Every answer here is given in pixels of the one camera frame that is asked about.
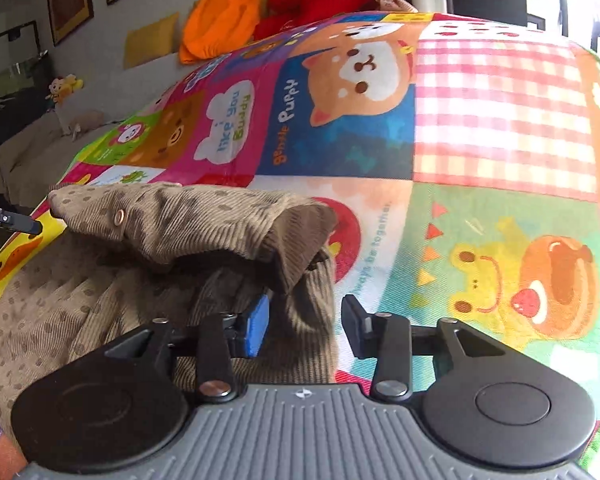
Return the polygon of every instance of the beige sofa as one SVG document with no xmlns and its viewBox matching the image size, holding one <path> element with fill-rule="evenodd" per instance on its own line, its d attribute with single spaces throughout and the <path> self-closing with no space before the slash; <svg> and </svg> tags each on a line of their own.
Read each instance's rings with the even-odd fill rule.
<svg viewBox="0 0 600 480">
<path fill-rule="evenodd" d="M 44 114 L 0 145 L 0 194 L 13 205 L 36 207 L 75 155 L 110 128 L 101 126 L 74 140 L 62 134 L 55 112 Z"/>
<path fill-rule="evenodd" d="M 192 70 L 192 66 L 180 65 L 173 54 L 86 81 L 57 112 L 46 113 L 0 146 L 0 194 L 13 205 L 36 207 L 83 147 Z M 64 136 L 63 130 L 76 122 L 82 129 L 80 136 L 75 140 Z"/>
</svg>

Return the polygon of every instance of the cartoon bear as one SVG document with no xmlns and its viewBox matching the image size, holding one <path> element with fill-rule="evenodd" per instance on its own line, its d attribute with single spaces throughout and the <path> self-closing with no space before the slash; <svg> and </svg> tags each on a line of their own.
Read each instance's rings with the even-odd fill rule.
<svg viewBox="0 0 600 480">
<path fill-rule="evenodd" d="M 308 69 L 310 124 L 395 108 L 415 81 L 416 45 L 427 23 L 336 23 L 314 32 L 292 56 L 316 52 Z"/>
<path fill-rule="evenodd" d="M 157 114 L 158 112 L 161 112 L 162 110 L 164 110 L 164 107 L 169 102 L 171 95 L 173 94 L 173 92 L 175 91 L 175 89 L 177 87 L 178 87 L 178 85 L 175 84 L 175 85 L 172 85 L 171 87 L 167 88 L 160 97 L 158 97 L 155 101 L 152 101 L 147 106 L 145 106 L 140 112 L 138 112 L 136 114 L 136 116 L 137 117 L 147 117 L 149 115 Z"/>
<path fill-rule="evenodd" d="M 203 99 L 203 92 L 195 92 L 182 101 L 169 104 L 145 142 L 123 158 L 120 164 L 168 168 L 184 153 L 198 124 Z"/>
<path fill-rule="evenodd" d="M 497 224 L 503 242 L 456 245 L 451 264 L 466 275 L 448 310 L 474 321 L 516 350 L 529 341 L 577 339 L 596 322 L 600 284 L 593 254 L 574 238 L 529 241 L 513 218 Z"/>
</svg>

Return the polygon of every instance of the bed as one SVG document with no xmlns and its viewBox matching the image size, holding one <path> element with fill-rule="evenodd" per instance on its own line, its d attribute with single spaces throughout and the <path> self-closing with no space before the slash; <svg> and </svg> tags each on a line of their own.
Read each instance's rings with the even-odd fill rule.
<svg viewBox="0 0 600 480">
<path fill-rule="evenodd" d="M 331 206 L 335 301 L 452 316 L 579 382 L 600 421 L 600 60 L 566 38 L 362 12 L 196 68 L 62 182 L 285 189 Z M 0 252 L 0 295 L 64 229 Z M 337 381 L 368 387 L 338 323 Z M 433 381 L 414 363 L 417 390 Z M 582 459 L 589 466 L 600 431 Z M 0 480 L 24 464 L 0 428 Z"/>
</svg>

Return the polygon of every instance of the yellow triangle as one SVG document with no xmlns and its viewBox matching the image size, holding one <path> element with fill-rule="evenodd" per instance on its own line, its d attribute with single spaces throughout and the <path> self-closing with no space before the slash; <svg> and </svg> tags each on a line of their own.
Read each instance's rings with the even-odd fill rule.
<svg viewBox="0 0 600 480">
<path fill-rule="evenodd" d="M 430 262 L 431 260 L 437 260 L 440 257 L 438 252 L 431 246 L 426 246 L 424 248 L 424 252 L 422 253 L 422 261 Z"/>
<path fill-rule="evenodd" d="M 427 285 L 427 283 L 435 282 L 436 279 L 431 276 L 426 270 L 420 269 L 418 271 L 418 286 Z"/>
</svg>

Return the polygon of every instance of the black clamp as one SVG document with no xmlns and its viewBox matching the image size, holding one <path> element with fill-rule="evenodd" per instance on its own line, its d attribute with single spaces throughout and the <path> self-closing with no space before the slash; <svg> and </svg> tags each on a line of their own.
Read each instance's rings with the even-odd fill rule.
<svg viewBox="0 0 600 480">
<path fill-rule="evenodd" d="M 457 319 L 412 326 L 368 314 L 349 294 L 342 326 L 355 357 L 378 359 L 370 397 L 409 408 L 469 460 L 513 469 L 575 460 L 594 430 L 593 402 L 579 384 Z M 433 357 L 436 381 L 425 392 L 413 391 L 414 355 Z"/>
<path fill-rule="evenodd" d="M 33 236 L 38 236 L 42 232 L 42 224 L 37 220 L 4 209 L 0 209 L 0 228 Z"/>
<path fill-rule="evenodd" d="M 263 294 L 241 314 L 212 314 L 181 330 L 154 319 L 33 383 L 11 413 L 25 457 L 86 474 L 157 452 L 182 429 L 192 407 L 240 393 L 231 358 L 258 354 L 269 298 Z M 176 359 L 183 356 L 196 357 L 189 394 L 173 384 Z"/>
</svg>

